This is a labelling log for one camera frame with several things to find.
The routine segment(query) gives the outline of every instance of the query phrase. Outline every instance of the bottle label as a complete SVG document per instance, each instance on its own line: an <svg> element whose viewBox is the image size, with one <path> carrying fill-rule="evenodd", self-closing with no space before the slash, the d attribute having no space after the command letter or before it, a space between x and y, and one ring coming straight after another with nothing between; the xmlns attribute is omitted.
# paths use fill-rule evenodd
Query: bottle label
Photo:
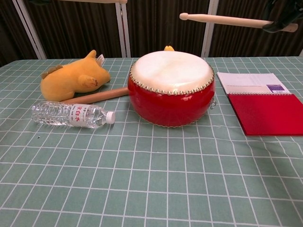
<svg viewBox="0 0 303 227"><path fill-rule="evenodd" d="M78 127L86 126L86 112L89 105L73 104L70 111L70 124Z"/></svg>

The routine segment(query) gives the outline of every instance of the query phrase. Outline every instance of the purple square on paper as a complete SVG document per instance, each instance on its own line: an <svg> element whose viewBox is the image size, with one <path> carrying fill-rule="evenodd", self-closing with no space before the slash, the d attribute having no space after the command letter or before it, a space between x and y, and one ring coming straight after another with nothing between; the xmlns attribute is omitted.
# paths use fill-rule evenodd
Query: purple square on paper
<svg viewBox="0 0 303 227"><path fill-rule="evenodd" d="M271 92L275 92L275 91L284 91L284 88L281 85L267 85L267 87L269 88L269 90L271 90Z"/></svg>

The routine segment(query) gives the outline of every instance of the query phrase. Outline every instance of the notebook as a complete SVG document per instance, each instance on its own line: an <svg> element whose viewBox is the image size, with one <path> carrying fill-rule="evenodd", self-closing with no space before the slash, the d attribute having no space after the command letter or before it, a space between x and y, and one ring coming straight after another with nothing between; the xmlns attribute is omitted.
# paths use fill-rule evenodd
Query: notebook
<svg viewBox="0 0 303 227"><path fill-rule="evenodd" d="M303 136L303 104L273 74L217 73L247 136Z"/></svg>

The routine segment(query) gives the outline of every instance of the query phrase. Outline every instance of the white bottle cap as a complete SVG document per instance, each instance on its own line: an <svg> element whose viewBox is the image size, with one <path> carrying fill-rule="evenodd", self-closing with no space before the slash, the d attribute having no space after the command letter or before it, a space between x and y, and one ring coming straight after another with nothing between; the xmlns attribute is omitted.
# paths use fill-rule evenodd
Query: white bottle cap
<svg viewBox="0 0 303 227"><path fill-rule="evenodd" d="M113 124L115 122L115 118L116 118L115 112L108 112L106 114L106 123Z"/></svg>

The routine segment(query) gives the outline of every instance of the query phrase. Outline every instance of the green cutting mat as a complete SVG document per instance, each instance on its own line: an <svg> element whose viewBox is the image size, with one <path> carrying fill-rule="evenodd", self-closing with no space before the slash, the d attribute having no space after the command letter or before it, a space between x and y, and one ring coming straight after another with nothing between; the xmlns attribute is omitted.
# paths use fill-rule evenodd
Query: green cutting mat
<svg viewBox="0 0 303 227"><path fill-rule="evenodd" d="M106 59L109 90L136 59ZM207 58L214 71L275 73L303 102L303 58ZM216 77L217 106L167 129L129 97L99 102L116 123L92 130L31 121L40 74L73 60L0 68L1 227L303 226L303 137L246 137Z"/></svg>

